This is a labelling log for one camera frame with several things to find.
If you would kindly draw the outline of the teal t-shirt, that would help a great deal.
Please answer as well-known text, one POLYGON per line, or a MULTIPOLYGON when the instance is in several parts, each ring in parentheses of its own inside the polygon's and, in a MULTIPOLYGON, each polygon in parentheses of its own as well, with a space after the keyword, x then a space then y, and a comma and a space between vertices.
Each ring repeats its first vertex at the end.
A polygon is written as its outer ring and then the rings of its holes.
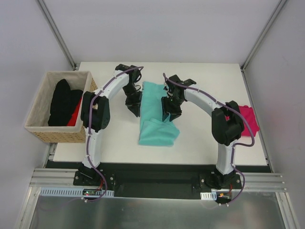
POLYGON ((143 82, 138 142, 142 146, 173 146, 180 134, 172 122, 163 121, 161 98, 165 96, 163 85, 143 82))

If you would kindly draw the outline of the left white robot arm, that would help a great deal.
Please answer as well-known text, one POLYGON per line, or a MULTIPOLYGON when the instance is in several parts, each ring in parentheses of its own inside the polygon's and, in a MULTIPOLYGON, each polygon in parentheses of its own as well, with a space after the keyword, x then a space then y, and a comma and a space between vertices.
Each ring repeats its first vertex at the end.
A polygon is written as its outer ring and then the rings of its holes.
POLYGON ((102 135, 111 119, 110 100, 123 90, 126 95, 125 105, 136 117, 140 116, 142 92, 136 83, 142 77, 142 66, 116 66, 110 80, 93 92, 83 94, 81 104, 81 120, 86 135, 86 155, 79 169, 84 174, 84 180, 91 186, 100 182, 101 163, 100 149, 102 135))

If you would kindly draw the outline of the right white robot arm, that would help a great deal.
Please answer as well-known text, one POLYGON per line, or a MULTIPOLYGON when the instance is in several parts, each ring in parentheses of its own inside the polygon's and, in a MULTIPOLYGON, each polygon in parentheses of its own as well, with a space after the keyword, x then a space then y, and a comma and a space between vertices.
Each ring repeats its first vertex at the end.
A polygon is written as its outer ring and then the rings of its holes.
POLYGON ((239 105, 235 101, 222 104, 208 93, 196 88, 192 79, 182 81, 177 75, 164 76, 166 96, 161 98, 162 120, 172 122, 182 115, 183 102, 191 102, 211 117, 212 135, 218 143, 218 158, 214 173, 204 179, 206 186, 226 188, 236 172, 232 166, 232 147, 244 131, 239 105))

